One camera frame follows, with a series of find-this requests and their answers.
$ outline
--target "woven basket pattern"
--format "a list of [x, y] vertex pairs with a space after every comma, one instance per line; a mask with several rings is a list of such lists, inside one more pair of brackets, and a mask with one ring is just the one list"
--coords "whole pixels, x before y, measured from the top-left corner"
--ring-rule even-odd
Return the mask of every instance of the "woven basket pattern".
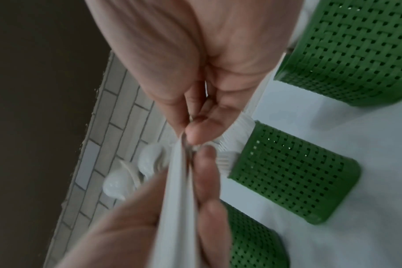
[[289, 261], [278, 234], [224, 203], [228, 210], [233, 245], [233, 268], [288, 268]]
[[355, 160], [256, 122], [229, 178], [319, 224], [359, 176]]
[[275, 80], [353, 106], [402, 99], [402, 0], [322, 0]]

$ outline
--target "plastic basket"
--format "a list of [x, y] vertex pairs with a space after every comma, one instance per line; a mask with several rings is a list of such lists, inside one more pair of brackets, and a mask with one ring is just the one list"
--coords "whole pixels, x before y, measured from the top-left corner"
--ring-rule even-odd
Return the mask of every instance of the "plastic basket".
[[289, 268], [278, 234], [223, 202], [228, 210], [233, 245], [233, 268]]
[[326, 221], [359, 177], [355, 160], [258, 121], [229, 175], [311, 224]]
[[402, 0], [321, 0], [274, 79], [352, 106], [402, 99]]

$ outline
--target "dark wall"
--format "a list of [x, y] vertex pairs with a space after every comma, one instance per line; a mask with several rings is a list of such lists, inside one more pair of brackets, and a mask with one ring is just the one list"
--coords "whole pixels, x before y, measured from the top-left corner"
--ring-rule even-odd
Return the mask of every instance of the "dark wall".
[[0, 268], [42, 267], [109, 50], [82, 0], [0, 1]]

